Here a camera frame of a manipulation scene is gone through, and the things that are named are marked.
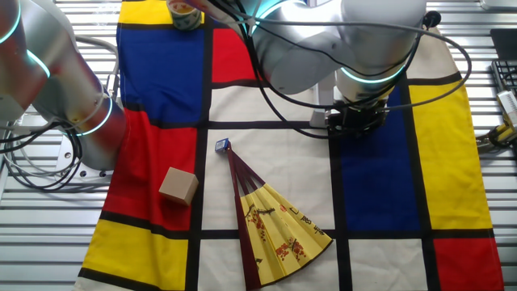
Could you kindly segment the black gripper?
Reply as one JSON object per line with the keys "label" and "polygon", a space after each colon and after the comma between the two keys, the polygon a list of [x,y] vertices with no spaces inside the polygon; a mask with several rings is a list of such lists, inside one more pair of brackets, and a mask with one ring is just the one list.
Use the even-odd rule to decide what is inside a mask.
{"label": "black gripper", "polygon": [[336,137],[362,137],[385,124],[383,112],[387,101],[381,100],[369,108],[340,108],[326,111],[326,127]]}

